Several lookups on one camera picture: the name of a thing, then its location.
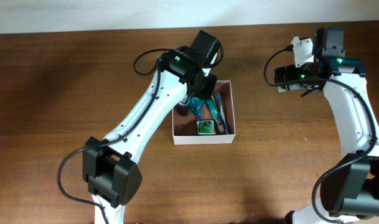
wooden table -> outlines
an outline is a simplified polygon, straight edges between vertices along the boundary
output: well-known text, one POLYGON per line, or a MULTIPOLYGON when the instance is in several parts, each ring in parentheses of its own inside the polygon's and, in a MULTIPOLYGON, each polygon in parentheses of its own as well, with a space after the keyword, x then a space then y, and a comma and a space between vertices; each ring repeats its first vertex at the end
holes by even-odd
MULTIPOLYGON (((379 122, 379 22, 206 28, 225 59, 213 73, 231 80, 236 115, 232 144, 175 146, 171 115, 139 163, 144 180, 126 223, 268 223, 311 202, 317 178, 340 160, 329 104, 320 92, 278 94, 262 76, 270 55, 296 35, 345 28, 348 57, 362 59, 379 122)), ((92 223, 94 208, 67 200, 56 184, 64 156, 101 139, 131 110, 151 77, 133 72, 140 53, 189 45, 199 28, 0 35, 0 223, 92 223)), ((143 70, 156 55, 146 57, 143 70)), ((285 53, 273 68, 293 63, 285 53)), ((82 158, 62 182, 91 199, 82 158)), ((379 218, 368 222, 379 223, 379 218)))

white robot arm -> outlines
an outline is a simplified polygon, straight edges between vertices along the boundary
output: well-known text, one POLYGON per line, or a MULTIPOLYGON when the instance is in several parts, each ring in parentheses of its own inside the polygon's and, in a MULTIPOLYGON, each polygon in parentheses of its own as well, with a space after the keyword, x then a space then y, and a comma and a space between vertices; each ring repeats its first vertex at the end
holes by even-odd
MULTIPOLYGON (((341 142, 342 160, 336 167, 348 163, 324 177, 321 197, 313 196, 313 204, 288 213, 285 224, 348 223, 379 216, 379 127, 369 103, 362 63, 344 57, 343 39, 344 30, 333 27, 316 30, 316 45, 311 39, 295 37, 288 50, 292 47, 296 64, 275 70, 278 85, 288 83, 283 85, 288 90, 307 88, 302 96, 323 90, 341 142), (368 179, 369 172, 376 177, 368 179)), ((278 90, 286 91, 282 86, 278 90)))
POLYGON ((127 117, 102 141, 91 137, 85 147, 62 161, 58 170, 58 186, 64 196, 96 205, 95 224, 123 224, 125 205, 142 182, 136 164, 147 142, 168 112, 186 96, 211 97, 217 78, 209 73, 222 58, 220 42, 202 30, 190 47, 163 53, 157 60, 157 72, 151 84, 127 117), (214 63, 218 49, 221 56, 214 63), (66 160, 79 152, 83 152, 83 180, 88 183, 94 203, 72 197, 60 183, 66 160))

